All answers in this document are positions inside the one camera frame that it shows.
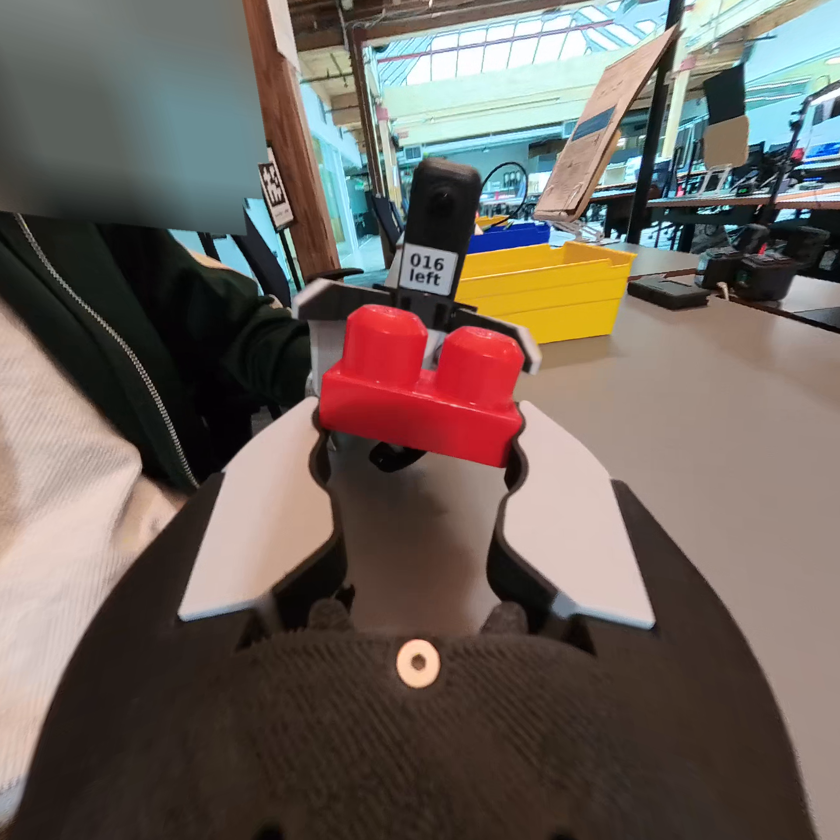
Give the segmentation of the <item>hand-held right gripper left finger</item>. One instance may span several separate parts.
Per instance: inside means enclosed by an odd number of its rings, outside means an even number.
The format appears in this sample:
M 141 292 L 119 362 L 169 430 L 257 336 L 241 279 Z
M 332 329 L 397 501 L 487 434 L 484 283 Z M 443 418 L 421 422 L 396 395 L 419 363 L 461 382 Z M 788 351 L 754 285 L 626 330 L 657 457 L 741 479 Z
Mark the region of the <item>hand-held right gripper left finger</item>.
M 344 584 L 344 538 L 328 482 L 328 436 L 310 396 L 227 465 L 185 587 L 185 622 L 255 610 L 306 622 Z

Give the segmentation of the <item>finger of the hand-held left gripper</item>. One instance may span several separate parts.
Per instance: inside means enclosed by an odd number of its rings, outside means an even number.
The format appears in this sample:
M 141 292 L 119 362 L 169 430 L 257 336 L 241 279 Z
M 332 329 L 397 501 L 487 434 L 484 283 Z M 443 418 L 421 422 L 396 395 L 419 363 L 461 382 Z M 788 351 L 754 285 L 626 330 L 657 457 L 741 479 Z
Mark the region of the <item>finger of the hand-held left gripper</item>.
M 337 280 L 315 279 L 292 300 L 295 319 L 305 322 L 310 333 L 311 373 L 308 394 L 321 396 L 322 378 L 343 357 L 348 317 L 365 305 L 393 305 L 396 286 L 347 285 Z
M 520 325 L 478 314 L 476 307 L 461 303 L 438 303 L 423 315 L 427 342 L 423 355 L 423 368 L 435 371 L 445 338 L 464 327 L 484 329 L 505 335 L 518 345 L 523 354 L 521 372 L 536 375 L 542 363 L 542 352 L 530 331 Z

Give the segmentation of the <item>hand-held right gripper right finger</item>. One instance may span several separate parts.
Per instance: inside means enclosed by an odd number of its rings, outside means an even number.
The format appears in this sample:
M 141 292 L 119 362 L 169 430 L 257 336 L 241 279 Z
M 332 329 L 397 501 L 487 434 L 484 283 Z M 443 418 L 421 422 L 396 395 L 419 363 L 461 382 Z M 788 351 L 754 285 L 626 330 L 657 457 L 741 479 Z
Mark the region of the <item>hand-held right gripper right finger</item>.
M 612 479 L 576 437 L 530 402 L 511 445 L 493 531 L 493 592 L 540 627 L 585 616 L 650 630 L 655 612 Z

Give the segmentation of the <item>yellow plastic bin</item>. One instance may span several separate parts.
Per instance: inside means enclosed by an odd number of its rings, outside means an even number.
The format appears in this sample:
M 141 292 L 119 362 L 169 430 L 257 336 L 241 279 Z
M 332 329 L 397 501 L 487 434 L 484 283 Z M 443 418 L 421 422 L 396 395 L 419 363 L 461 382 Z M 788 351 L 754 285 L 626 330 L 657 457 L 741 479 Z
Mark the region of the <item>yellow plastic bin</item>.
M 530 331 L 538 344 L 611 335 L 636 255 L 570 241 L 468 255 L 457 302 Z

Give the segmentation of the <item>red toy brick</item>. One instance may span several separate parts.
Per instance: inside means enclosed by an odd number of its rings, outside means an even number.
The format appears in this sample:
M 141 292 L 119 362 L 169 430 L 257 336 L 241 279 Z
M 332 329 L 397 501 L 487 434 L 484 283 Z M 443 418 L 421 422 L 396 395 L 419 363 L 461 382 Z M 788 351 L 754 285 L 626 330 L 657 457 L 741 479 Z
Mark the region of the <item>red toy brick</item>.
M 504 467 L 522 416 L 513 391 L 525 361 L 515 339 L 460 327 L 423 368 L 427 330 L 404 310 L 351 313 L 343 355 L 322 376 L 319 421 L 333 432 Z

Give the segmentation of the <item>person's left forearm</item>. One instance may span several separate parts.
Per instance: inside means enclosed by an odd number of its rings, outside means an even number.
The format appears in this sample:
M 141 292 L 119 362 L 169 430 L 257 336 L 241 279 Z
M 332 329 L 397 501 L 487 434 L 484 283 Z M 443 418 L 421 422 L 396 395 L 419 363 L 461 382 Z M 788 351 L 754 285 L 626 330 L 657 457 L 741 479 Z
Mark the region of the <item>person's left forearm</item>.
M 209 269 L 206 277 L 220 309 L 221 367 L 251 396 L 281 408 L 299 404 L 311 372 L 308 326 L 246 276 Z

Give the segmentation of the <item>grey desk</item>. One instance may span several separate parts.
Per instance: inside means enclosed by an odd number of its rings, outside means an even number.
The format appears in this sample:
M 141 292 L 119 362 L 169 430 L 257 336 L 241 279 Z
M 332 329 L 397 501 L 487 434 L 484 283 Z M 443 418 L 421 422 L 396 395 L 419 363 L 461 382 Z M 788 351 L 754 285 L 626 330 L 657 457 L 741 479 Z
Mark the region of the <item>grey desk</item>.
M 787 721 L 820 838 L 838 838 L 838 334 L 735 302 L 627 298 L 612 335 L 553 343 L 530 401 L 625 481 L 726 603 Z M 357 626 L 467 633 L 501 471 L 428 455 L 387 476 L 359 439 L 331 487 Z

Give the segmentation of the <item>wooden-top work desk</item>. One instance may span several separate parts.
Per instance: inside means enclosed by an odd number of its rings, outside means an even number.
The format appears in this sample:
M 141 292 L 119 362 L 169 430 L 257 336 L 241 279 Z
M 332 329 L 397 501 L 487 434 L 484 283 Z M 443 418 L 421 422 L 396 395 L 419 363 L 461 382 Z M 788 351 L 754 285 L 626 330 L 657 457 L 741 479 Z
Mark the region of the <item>wooden-top work desk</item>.
M 649 199 L 644 210 L 649 225 L 640 235 L 643 245 L 689 253 L 698 228 L 741 228 L 747 224 L 806 226 L 829 233 L 838 246 L 838 184 L 794 189 L 772 197 L 768 192 L 704 192 Z

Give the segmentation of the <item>blue plastic bin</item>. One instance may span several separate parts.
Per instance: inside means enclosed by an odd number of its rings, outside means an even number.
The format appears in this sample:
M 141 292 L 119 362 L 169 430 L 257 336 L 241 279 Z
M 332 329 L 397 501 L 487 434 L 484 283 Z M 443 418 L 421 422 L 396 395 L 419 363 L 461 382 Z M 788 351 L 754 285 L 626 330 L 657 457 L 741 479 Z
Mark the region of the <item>blue plastic bin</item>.
M 481 234 L 473 234 L 469 241 L 469 256 L 506 249 L 518 249 L 535 245 L 546 245 L 550 241 L 552 227 L 547 223 L 526 222 L 510 226 L 490 226 Z

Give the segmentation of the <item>black office chair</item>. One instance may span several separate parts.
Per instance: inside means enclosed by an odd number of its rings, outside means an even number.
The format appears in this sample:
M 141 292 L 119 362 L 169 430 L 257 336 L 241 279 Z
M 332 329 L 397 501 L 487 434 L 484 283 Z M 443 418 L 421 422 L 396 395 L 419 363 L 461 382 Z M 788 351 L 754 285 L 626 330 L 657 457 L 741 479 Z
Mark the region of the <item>black office chair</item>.
M 230 270 L 230 268 L 224 266 L 218 260 L 214 259 L 214 256 L 217 255 L 217 252 L 211 247 L 210 234 L 199 234 L 199 238 L 202 242 L 203 247 L 207 251 L 207 254 L 194 254 L 194 258 L 196 259 L 196 261 L 200 262 L 208 270 Z M 253 281 L 257 285 L 259 292 L 262 295 L 276 298 L 283 307 L 288 308 L 290 310 L 290 313 L 292 315 L 291 303 L 294 297 L 291 295 L 287 275 L 284 269 L 281 268 L 276 254 L 274 254 L 271 251 L 270 247 L 267 245 L 265 240 L 260 236 L 260 234 L 252 225 L 248 226 L 248 232 L 246 235 L 235 235 L 233 239 L 236 243 L 236 246 L 242 252 L 243 257 L 245 258 L 245 261 L 248 264 L 248 267 L 251 268 L 253 274 L 255 275 L 255 279 Z M 361 272 L 358 269 L 340 269 L 337 271 L 330 271 L 325 277 L 321 277 L 320 279 L 337 280 L 339 282 L 347 284 L 345 282 L 346 279 L 348 279 L 351 276 L 359 275 L 360 273 Z M 310 394 L 308 394 L 308 379 L 306 382 L 305 397 L 311 396 Z M 235 385 L 241 386 L 234 379 L 233 381 Z M 280 416 L 281 414 L 291 409 L 281 408 L 276 404 L 267 403 L 264 398 L 252 396 L 248 394 L 244 388 L 243 390 L 247 401 L 253 402 L 258 406 L 264 406 L 274 418 Z

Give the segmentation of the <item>black flat box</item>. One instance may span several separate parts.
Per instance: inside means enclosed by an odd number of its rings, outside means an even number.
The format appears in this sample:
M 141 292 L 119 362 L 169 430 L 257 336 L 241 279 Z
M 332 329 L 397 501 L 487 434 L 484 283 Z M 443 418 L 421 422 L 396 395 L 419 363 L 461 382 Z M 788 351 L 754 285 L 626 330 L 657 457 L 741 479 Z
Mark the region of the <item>black flat box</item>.
M 704 308 L 711 296 L 709 290 L 700 288 L 694 282 L 687 285 L 677 279 L 659 275 L 630 280 L 627 294 L 672 312 Z

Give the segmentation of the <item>small black marker poster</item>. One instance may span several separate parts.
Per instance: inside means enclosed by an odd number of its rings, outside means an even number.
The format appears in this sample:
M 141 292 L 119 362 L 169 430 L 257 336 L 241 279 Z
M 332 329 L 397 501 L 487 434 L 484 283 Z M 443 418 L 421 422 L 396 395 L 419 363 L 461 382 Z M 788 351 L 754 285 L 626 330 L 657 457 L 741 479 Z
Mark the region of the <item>small black marker poster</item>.
M 258 163 L 260 188 L 272 226 L 280 234 L 294 223 L 295 215 L 270 143 L 266 144 L 266 154 L 267 161 Z

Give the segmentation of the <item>brown cardboard board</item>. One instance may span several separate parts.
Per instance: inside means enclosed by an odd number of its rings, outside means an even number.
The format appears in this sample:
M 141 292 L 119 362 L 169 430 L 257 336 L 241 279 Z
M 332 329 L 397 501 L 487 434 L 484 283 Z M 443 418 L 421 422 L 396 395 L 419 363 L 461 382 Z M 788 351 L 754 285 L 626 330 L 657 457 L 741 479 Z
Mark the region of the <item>brown cardboard board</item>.
M 560 225 L 583 214 L 614 154 L 621 121 L 678 33 L 671 26 L 604 70 L 542 190 L 535 220 Z

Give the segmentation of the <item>person's white knit sweater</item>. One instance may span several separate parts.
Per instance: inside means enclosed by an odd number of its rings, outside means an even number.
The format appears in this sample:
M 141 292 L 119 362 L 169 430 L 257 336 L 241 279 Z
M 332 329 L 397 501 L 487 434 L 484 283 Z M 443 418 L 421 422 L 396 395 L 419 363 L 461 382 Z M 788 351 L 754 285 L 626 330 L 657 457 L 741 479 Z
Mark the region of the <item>person's white knit sweater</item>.
M 92 618 L 186 496 L 1 308 L 1 823 L 14 819 L 50 704 Z

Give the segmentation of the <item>black metal pole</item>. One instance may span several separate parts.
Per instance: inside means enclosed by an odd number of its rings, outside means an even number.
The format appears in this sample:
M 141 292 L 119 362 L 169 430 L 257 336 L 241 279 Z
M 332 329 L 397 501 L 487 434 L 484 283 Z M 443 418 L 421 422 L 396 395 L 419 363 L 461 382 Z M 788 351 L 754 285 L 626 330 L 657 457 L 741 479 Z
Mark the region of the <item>black metal pole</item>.
M 654 90 L 648 109 L 647 131 L 644 142 L 642 163 L 637 177 L 637 185 L 633 196 L 633 204 L 626 231 L 626 242 L 638 245 L 641 234 L 645 229 L 645 214 L 647 211 L 650 187 L 653 184 L 658 144 L 661 137 L 665 106 L 668 97 L 668 76 L 672 71 L 676 48 L 679 41 L 681 22 L 686 7 L 685 1 L 670 1 L 665 21 L 665 28 L 670 31 L 671 38 L 656 66 Z

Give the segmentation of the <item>white paper notice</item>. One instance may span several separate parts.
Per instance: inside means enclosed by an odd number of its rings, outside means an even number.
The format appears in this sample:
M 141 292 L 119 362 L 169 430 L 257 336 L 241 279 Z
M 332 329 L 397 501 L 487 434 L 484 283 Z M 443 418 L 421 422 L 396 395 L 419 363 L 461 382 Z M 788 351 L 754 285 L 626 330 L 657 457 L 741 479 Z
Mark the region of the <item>white paper notice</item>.
M 268 0 L 266 4 L 276 43 L 276 51 L 299 73 L 298 48 L 293 32 L 289 3 L 287 0 Z

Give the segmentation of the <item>black battery charger set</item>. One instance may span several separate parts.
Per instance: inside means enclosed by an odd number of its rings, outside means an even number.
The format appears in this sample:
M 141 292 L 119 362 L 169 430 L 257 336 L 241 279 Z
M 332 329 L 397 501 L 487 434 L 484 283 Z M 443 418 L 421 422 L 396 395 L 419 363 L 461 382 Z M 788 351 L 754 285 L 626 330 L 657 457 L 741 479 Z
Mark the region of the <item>black battery charger set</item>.
M 782 301 L 793 279 L 818 266 L 830 233 L 812 226 L 748 224 L 728 237 L 725 245 L 701 254 L 694 283 L 744 301 Z

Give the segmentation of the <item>beige wooden board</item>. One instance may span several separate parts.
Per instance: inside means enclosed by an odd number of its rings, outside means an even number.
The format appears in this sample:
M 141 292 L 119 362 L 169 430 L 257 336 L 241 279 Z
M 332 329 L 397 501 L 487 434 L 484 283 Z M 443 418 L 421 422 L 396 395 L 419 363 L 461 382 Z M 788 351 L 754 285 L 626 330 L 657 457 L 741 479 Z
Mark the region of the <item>beige wooden board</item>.
M 743 114 L 708 125 L 702 144 L 703 163 L 708 171 L 745 165 L 749 157 L 749 117 Z

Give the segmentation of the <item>black square panel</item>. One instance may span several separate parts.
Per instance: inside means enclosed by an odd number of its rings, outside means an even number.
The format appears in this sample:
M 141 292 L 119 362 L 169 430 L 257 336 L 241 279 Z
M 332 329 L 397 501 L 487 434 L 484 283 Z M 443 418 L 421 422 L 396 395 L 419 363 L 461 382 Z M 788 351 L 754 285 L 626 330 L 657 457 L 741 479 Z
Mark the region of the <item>black square panel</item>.
M 716 125 L 746 114 L 744 65 L 737 64 L 703 80 L 708 125 Z

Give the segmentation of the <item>wooden post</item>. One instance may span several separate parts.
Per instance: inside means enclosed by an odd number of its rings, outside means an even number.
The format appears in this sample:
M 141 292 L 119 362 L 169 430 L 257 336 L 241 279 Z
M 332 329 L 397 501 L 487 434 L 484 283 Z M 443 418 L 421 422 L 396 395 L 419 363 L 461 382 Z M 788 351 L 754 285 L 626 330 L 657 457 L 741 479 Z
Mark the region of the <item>wooden post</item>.
M 312 136 L 301 96 L 297 50 L 284 55 L 277 47 L 281 14 L 278 2 L 244 1 L 266 140 L 278 164 L 294 216 L 290 236 L 306 280 L 326 277 L 340 268 Z

